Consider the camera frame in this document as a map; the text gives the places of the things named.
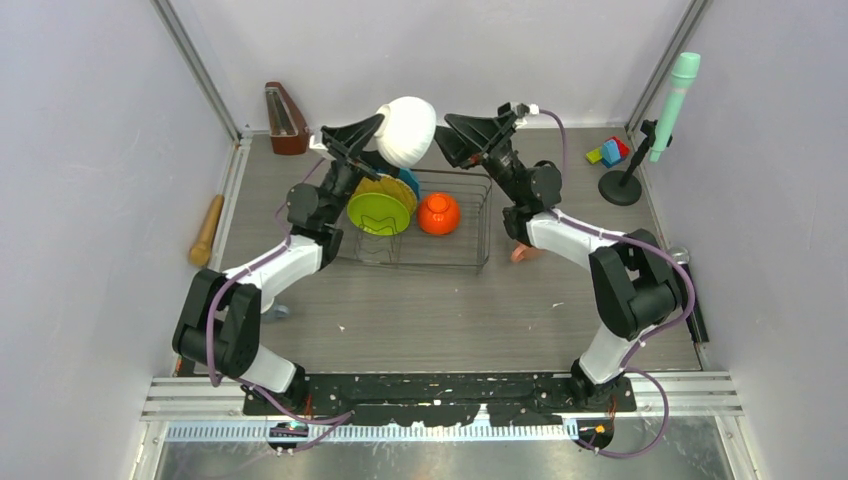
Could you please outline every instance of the metal wire basket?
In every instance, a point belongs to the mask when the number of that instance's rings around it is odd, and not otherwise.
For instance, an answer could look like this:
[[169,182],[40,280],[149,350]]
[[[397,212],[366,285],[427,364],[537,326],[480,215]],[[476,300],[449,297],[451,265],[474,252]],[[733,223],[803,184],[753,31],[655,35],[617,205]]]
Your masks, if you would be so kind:
[[[492,179],[469,172],[413,172],[421,185],[421,198],[443,192],[456,199],[462,214],[459,227],[448,235],[430,235],[418,227],[413,213],[405,231],[380,236],[364,232],[342,215],[337,226],[345,234],[338,257],[369,265],[465,267],[479,272],[489,260]],[[392,219],[370,220],[396,233]]]

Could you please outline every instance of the black stand base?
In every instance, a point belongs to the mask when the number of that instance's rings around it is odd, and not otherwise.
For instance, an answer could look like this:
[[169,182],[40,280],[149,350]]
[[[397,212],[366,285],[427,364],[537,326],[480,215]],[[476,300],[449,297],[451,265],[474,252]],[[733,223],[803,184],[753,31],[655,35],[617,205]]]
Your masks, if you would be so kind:
[[613,205],[626,207],[639,201],[642,196],[642,184],[635,177],[630,177],[622,184],[625,172],[613,170],[607,172],[598,182],[601,196]]

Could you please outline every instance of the green plate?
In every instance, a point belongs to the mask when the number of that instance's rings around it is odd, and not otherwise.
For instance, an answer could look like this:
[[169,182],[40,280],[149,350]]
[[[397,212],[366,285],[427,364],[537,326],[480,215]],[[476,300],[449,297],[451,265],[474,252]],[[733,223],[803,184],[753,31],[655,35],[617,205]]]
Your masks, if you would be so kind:
[[364,232],[384,237],[397,235],[409,227],[409,210],[389,195],[363,193],[350,199],[347,216]]

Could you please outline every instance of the wooden stick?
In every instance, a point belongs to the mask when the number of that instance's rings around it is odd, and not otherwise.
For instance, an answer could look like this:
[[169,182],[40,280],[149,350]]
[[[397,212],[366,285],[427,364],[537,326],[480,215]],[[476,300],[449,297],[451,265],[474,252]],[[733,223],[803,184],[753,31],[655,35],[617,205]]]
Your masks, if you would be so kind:
[[209,262],[209,257],[212,256],[212,242],[215,240],[215,231],[218,230],[218,219],[221,218],[223,208],[224,196],[215,195],[200,227],[197,241],[188,252],[188,260],[192,265],[202,267]]

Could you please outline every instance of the blue block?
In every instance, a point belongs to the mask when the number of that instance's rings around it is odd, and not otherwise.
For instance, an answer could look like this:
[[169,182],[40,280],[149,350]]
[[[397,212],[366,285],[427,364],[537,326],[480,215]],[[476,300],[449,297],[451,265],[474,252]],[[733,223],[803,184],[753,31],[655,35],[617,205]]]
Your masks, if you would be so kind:
[[615,140],[604,142],[601,146],[601,155],[603,156],[601,163],[607,168],[612,168],[624,160],[621,158],[621,152],[618,151],[618,144],[615,143]]

